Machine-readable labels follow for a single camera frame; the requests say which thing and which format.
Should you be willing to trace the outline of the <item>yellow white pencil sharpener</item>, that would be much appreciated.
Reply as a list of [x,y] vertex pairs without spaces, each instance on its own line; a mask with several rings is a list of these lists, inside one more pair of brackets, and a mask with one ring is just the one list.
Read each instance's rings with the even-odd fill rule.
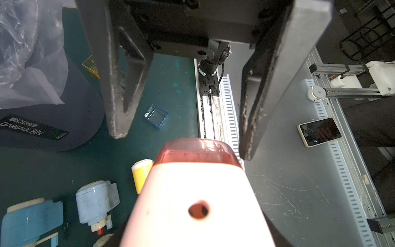
[[136,192],[139,195],[144,187],[148,174],[154,164],[151,159],[144,159],[134,163],[131,167]]

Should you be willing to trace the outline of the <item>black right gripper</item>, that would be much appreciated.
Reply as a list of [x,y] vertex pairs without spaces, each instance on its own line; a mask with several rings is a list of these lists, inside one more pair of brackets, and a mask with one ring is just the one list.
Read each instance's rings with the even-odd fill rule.
[[242,70],[239,112],[240,157],[250,161],[282,96],[329,25],[333,2],[76,1],[76,6],[114,139],[130,130],[153,51],[206,58],[219,42],[256,44]]

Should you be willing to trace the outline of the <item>yellow transparent shavings tray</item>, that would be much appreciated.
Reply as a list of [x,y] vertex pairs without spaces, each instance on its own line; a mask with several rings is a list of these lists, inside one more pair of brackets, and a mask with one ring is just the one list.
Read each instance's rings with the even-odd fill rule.
[[95,61],[93,60],[92,55],[90,55],[83,63],[82,66],[88,71],[90,72],[92,75],[94,75],[95,77],[97,77],[98,79],[99,74],[98,74],[98,69],[96,66]]

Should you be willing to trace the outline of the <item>pink pencil sharpener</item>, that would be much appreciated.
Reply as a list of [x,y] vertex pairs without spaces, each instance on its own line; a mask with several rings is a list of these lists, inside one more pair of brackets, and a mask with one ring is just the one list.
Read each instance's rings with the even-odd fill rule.
[[272,247],[258,200],[232,148],[177,139],[160,150],[122,247]]

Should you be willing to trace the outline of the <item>bright blue shavings tray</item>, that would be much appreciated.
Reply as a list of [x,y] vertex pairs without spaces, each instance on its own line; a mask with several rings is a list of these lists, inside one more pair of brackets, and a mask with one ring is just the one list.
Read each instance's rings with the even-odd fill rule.
[[144,115],[144,118],[157,130],[160,130],[165,125],[168,117],[168,111],[156,104],[152,104]]

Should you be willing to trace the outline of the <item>light blue pencil sharpener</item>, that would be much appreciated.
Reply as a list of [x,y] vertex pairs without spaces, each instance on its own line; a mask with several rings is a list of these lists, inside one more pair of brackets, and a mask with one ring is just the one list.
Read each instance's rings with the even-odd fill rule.
[[63,224],[63,202],[37,198],[7,209],[1,223],[1,246],[24,247]]

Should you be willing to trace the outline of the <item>grey green pencil sharpener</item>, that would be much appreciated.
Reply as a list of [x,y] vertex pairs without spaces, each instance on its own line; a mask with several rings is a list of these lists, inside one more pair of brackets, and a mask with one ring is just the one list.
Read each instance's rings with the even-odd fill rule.
[[114,234],[106,234],[99,238],[93,245],[93,247],[104,247],[104,245],[109,241],[109,239],[113,236]]

